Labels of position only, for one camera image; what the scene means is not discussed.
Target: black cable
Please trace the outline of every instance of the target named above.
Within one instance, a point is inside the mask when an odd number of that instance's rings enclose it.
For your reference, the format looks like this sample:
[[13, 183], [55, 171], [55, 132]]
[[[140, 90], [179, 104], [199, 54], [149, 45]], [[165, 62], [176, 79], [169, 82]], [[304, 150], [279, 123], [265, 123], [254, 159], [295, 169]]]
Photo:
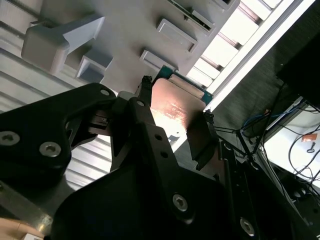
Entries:
[[284, 126], [284, 125], [282, 125], [282, 124], [280, 124], [280, 123], [277, 123], [277, 125], [279, 125], [279, 126], [281, 126], [281, 127], [285, 128], [285, 129], [289, 130], [290, 132], [293, 132], [293, 133], [295, 133], [295, 134], [297, 134], [297, 135], [299, 135], [299, 136], [303, 136], [303, 134], [298, 133], [298, 132], [296, 132], [296, 131], [293, 131], [293, 130], [292, 130], [292, 129], [290, 129], [289, 127], [286, 127], [286, 126]]
[[304, 112], [313, 113], [313, 114], [319, 114], [319, 113], [320, 113], [320, 111], [318, 111], [317, 109], [307, 110], [307, 109], [302, 109], [302, 108], [299, 108], [299, 107], [297, 107], [297, 109], [299, 109], [299, 110], [301, 110], [301, 111], [304, 111]]
[[[292, 160], [291, 160], [291, 151], [292, 151], [292, 148], [294, 147], [294, 145], [296, 144], [296, 142], [297, 142], [298, 140], [300, 140], [302, 137], [304, 137], [304, 136], [306, 136], [306, 135], [313, 134], [313, 133], [315, 133], [315, 132], [317, 132], [317, 131], [320, 131], [319, 128], [320, 128], [320, 124], [316, 127], [315, 130], [299, 136], [296, 140], [293, 141], [293, 143], [291, 144], [291, 146], [290, 146], [290, 148], [289, 148], [289, 152], [288, 152], [289, 163], [290, 163], [291, 167], [292, 167], [297, 173], [298, 173], [299, 171], [294, 167], [294, 165], [293, 165], [293, 163], [292, 163]], [[307, 167], [315, 160], [315, 158], [316, 158], [315, 156], [313, 156], [312, 159], [311, 159], [311, 161], [306, 165]], [[310, 179], [310, 177], [308, 177], [308, 176], [306, 176], [306, 175], [303, 175], [303, 174], [301, 174], [301, 173], [300, 173], [300, 175], [303, 176], [303, 177], [305, 177], [305, 178], [307, 178], [307, 179]]]
[[299, 174], [301, 174], [304, 170], [306, 170], [309, 166], [310, 166], [310, 164], [312, 164], [312, 162], [316, 159], [316, 157], [317, 157], [317, 155], [320, 153], [320, 149], [313, 155], [313, 157], [311, 158], [311, 160], [310, 160], [310, 162], [307, 164], [307, 165], [305, 165], [300, 171], [298, 171], [296, 174], [295, 174], [295, 176], [297, 176], [297, 175], [299, 175]]
[[[266, 141], [265, 136], [263, 136], [261, 145], [262, 145], [262, 148], [263, 148], [263, 152], [264, 152], [264, 154], [265, 154], [266, 163], [268, 164], [269, 168], [270, 168], [271, 171], [272, 171], [273, 168], [272, 168], [272, 166], [271, 166], [271, 164], [270, 164], [270, 160], [269, 160], [269, 158], [268, 158], [267, 151], [266, 151], [266, 149], [265, 149], [265, 141]], [[276, 176], [276, 178], [277, 178], [277, 180], [278, 180], [278, 182], [279, 182], [279, 184], [280, 184], [280, 186], [281, 186], [281, 190], [282, 190], [283, 196], [286, 197], [284, 185], [282, 184], [282, 182], [280, 181], [278, 175], [277, 175], [275, 172], [274, 172], [274, 175]]]

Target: metal plate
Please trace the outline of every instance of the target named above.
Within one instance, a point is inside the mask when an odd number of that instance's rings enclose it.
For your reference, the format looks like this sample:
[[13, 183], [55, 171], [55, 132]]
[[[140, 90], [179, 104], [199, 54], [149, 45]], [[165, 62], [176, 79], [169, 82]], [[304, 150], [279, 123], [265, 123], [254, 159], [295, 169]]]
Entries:
[[172, 82], [160, 78], [152, 88], [151, 112], [155, 124], [164, 128], [167, 136], [185, 133], [195, 115], [205, 103]]

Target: black metal bracket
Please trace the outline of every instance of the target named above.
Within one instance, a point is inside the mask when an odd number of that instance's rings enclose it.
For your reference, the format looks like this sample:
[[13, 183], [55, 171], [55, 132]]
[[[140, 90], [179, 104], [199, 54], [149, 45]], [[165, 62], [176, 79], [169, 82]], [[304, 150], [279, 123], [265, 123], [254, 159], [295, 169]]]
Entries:
[[108, 109], [115, 94], [101, 84], [89, 84], [5, 112], [0, 132], [8, 145], [0, 145], [0, 178], [48, 185], [64, 174], [71, 150], [97, 135], [88, 131], [99, 109]]

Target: metal rod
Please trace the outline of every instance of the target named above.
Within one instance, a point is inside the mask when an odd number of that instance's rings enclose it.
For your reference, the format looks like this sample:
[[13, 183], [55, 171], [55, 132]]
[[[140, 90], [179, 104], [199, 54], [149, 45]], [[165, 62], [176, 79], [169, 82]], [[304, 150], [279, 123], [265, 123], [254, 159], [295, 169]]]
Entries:
[[222, 133], [227, 133], [227, 134], [233, 134], [233, 131], [224, 131], [224, 130], [220, 130], [220, 129], [215, 129], [216, 132], [222, 132]]
[[255, 146], [254, 146], [254, 149], [253, 149], [252, 154], [255, 154], [255, 153], [257, 152], [258, 147], [259, 147], [259, 145], [260, 145], [260, 143], [261, 143], [261, 140], [263, 139], [263, 137], [264, 137], [264, 135], [265, 135], [265, 133], [266, 133], [266, 131], [267, 131], [268, 124], [269, 124], [269, 122], [270, 122], [270, 120], [271, 120], [272, 114], [273, 114], [273, 112], [274, 112], [274, 110], [275, 110], [275, 107], [276, 107], [276, 105], [277, 105], [277, 103], [278, 103], [278, 100], [279, 100], [279, 98], [280, 98], [280, 95], [281, 95], [281, 93], [282, 93], [282, 90], [284, 89], [284, 86], [285, 86], [285, 84], [283, 84], [283, 85], [281, 86], [281, 88], [279, 89], [278, 94], [276, 95], [276, 98], [275, 98], [275, 100], [274, 100], [274, 102], [273, 102], [271, 111], [270, 111], [270, 113], [268, 114], [268, 117], [267, 117], [266, 122], [265, 122], [265, 124], [264, 124], [263, 133], [259, 136], [259, 139], [258, 139], [258, 141], [256, 142], [256, 144], [255, 144]]
[[238, 139], [240, 140], [240, 143], [241, 143], [241, 145], [243, 146], [243, 149], [244, 149], [246, 155], [247, 155], [247, 156], [251, 156], [252, 154], [251, 154], [251, 152], [250, 152], [250, 150], [249, 150], [249, 148], [248, 148], [248, 145], [246, 144], [246, 141], [245, 141], [244, 138], [242, 137], [241, 132], [240, 132], [240, 131], [237, 131], [235, 134], [236, 134], [236, 136], [238, 137]]
[[246, 156], [246, 155], [247, 155], [246, 153], [244, 153], [243, 151], [241, 151], [239, 148], [237, 148], [236, 146], [234, 146], [233, 144], [231, 144], [230, 142], [228, 142], [227, 140], [225, 140], [222, 136], [219, 136], [219, 135], [218, 135], [218, 137], [219, 137], [222, 141], [228, 143], [228, 146], [230, 146], [233, 150], [237, 151], [238, 153], [242, 154], [243, 156]]
[[237, 129], [232, 129], [232, 128], [227, 128], [227, 127], [221, 127], [221, 126], [214, 126], [215, 129], [225, 129], [225, 130], [230, 130], [230, 131], [237, 131]]
[[12, 4], [13, 6], [17, 7], [18, 9], [21, 9], [22, 11], [26, 12], [27, 14], [31, 15], [35, 19], [40, 19], [41, 16], [35, 13], [33, 10], [25, 6], [24, 4], [21, 4], [20, 2], [17, 2], [15, 0], [5, 0], [6, 2]]
[[0, 29], [4, 29], [6, 30], [7, 32], [15, 35], [17, 38], [21, 39], [21, 40], [25, 40], [26, 38], [26, 35], [23, 34], [22, 32], [18, 31], [17, 29], [9, 26], [8, 24], [6, 24], [5, 22], [3, 21], [0, 21]]

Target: screw hole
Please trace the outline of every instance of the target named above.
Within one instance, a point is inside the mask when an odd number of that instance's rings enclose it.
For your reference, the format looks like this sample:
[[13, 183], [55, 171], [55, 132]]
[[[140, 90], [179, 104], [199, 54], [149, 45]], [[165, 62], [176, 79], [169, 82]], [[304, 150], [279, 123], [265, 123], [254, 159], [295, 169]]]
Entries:
[[52, 153], [53, 153], [53, 152], [56, 151], [56, 147], [49, 145], [49, 146], [47, 146], [47, 147], [45, 148], [45, 150], [48, 151], [48, 152], [52, 152]]
[[7, 135], [4, 135], [3, 137], [2, 137], [2, 140], [8, 140], [8, 141], [13, 141], [14, 140], [14, 137], [11, 135], [11, 134], [7, 134]]
[[101, 89], [100, 93], [102, 93], [103, 95], [109, 96], [110, 93], [107, 90]]
[[162, 137], [159, 134], [154, 135], [156, 139], [158, 139], [159, 141], [162, 140]]
[[168, 153], [166, 153], [165, 151], [160, 152], [161, 156], [165, 159], [168, 158]]

